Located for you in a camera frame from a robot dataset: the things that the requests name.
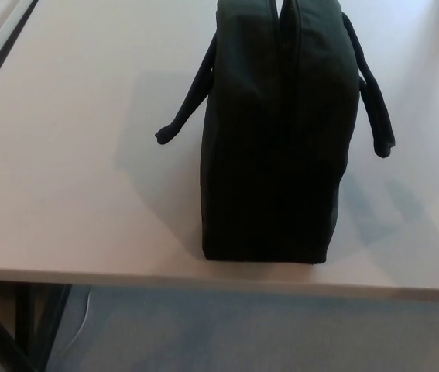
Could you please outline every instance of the cable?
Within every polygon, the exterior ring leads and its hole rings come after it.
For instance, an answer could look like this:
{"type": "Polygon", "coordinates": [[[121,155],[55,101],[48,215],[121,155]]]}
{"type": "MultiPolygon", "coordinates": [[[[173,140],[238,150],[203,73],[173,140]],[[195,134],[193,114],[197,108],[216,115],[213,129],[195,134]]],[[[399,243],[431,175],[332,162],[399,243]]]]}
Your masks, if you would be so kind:
{"type": "Polygon", "coordinates": [[[73,346],[74,342],[77,340],[78,336],[81,334],[81,331],[85,327],[85,323],[87,322],[87,317],[88,317],[88,309],[90,308],[91,293],[92,293],[92,286],[90,286],[90,289],[88,290],[87,304],[86,304],[85,316],[83,317],[83,321],[81,322],[80,327],[77,330],[77,333],[73,336],[71,341],[61,350],[60,352],[61,356],[64,355],[73,346]]]}

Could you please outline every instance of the table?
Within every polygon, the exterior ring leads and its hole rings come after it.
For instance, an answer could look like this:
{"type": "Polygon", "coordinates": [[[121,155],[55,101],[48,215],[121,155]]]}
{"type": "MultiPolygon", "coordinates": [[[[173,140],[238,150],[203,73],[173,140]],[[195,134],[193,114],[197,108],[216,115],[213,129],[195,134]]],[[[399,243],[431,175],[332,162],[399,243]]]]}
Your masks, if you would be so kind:
{"type": "Polygon", "coordinates": [[[439,301],[439,2],[345,0],[393,121],[360,110],[328,262],[201,254],[204,106],[169,145],[215,0],[42,0],[0,71],[0,281],[439,301]]]}

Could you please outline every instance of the white table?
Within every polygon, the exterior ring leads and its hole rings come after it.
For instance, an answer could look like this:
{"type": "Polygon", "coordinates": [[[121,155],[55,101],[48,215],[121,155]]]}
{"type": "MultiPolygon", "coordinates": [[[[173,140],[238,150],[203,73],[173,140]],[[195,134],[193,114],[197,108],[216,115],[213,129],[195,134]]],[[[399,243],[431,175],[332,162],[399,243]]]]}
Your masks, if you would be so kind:
{"type": "Polygon", "coordinates": [[[215,0],[42,0],[0,71],[0,280],[439,298],[439,2],[347,0],[397,146],[362,109],[326,264],[207,262],[204,107],[169,145],[215,0]]]}

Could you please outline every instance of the floor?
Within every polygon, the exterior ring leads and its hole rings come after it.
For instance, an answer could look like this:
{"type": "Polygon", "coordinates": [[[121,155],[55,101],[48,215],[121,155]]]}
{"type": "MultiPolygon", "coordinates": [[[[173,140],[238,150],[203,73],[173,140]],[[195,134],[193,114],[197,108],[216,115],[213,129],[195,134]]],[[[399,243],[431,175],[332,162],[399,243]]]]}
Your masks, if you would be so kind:
{"type": "Polygon", "coordinates": [[[72,290],[50,372],[439,371],[439,304],[207,291],[95,287],[61,354],[87,291],[72,290]]]}

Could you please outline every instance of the bag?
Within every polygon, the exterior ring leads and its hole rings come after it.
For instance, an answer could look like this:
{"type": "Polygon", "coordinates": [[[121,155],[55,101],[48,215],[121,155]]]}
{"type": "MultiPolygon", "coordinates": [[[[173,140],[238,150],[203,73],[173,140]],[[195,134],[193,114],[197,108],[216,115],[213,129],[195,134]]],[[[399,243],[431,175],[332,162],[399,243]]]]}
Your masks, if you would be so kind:
{"type": "Polygon", "coordinates": [[[381,91],[336,0],[219,0],[217,32],[168,143],[206,99],[201,151],[209,260],[325,262],[359,95],[374,150],[395,145],[381,91]]]}

